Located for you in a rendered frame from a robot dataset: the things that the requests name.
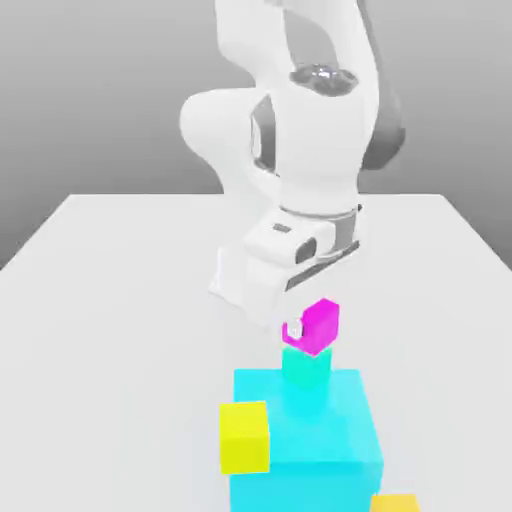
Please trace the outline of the small yellow cube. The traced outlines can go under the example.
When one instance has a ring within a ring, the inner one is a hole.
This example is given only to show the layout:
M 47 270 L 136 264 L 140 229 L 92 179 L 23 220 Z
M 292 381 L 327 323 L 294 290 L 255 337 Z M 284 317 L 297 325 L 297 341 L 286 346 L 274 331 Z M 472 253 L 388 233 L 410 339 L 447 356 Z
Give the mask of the small yellow cube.
M 267 473 L 270 470 L 270 430 L 266 403 L 221 404 L 219 444 L 222 474 Z

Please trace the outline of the small teal cube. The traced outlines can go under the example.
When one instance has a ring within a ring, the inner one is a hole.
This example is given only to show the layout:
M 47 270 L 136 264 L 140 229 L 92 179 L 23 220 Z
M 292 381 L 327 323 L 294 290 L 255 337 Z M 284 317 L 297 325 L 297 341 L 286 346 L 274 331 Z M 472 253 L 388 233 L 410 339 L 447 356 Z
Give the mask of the small teal cube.
M 326 382 L 331 374 L 332 349 L 317 355 L 287 346 L 282 351 L 282 373 L 286 380 L 300 388 L 310 389 Z

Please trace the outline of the small magenta cube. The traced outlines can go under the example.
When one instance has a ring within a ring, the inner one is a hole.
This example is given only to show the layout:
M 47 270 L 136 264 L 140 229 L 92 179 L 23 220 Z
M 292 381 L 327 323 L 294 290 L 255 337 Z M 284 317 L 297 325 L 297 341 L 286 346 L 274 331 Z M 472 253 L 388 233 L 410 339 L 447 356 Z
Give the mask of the small magenta cube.
M 326 298 L 304 310 L 300 321 L 301 335 L 294 337 L 288 324 L 282 325 L 282 341 L 312 357 L 316 357 L 336 339 L 340 306 Z

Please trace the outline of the small orange cube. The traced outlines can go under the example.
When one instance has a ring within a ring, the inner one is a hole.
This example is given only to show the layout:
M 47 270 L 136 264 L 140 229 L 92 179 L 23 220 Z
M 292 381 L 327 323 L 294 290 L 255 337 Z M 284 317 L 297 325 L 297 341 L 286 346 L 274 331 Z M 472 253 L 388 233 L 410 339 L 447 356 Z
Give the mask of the small orange cube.
M 372 497 L 369 512 L 420 512 L 414 494 L 379 494 Z

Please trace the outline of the large cyan box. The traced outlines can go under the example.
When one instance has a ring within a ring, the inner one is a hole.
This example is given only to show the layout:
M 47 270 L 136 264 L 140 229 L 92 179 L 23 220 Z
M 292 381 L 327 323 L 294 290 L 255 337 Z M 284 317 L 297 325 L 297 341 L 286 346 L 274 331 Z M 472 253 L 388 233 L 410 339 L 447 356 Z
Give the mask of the large cyan box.
M 369 512 L 384 461 L 359 371 L 302 389 L 277 369 L 238 369 L 234 399 L 265 402 L 270 470 L 230 478 L 230 512 Z

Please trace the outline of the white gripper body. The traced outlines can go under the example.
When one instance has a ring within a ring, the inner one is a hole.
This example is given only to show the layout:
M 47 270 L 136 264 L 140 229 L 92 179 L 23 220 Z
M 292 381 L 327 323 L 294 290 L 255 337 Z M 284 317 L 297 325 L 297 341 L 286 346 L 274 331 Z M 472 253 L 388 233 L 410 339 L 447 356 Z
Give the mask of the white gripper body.
M 249 256 L 240 243 L 230 244 L 217 251 L 216 270 L 209 291 L 242 310 L 256 325 L 267 328 L 276 315 L 282 296 L 359 247 L 360 241 L 356 240 L 332 256 L 308 263 L 302 270 L 292 270 Z

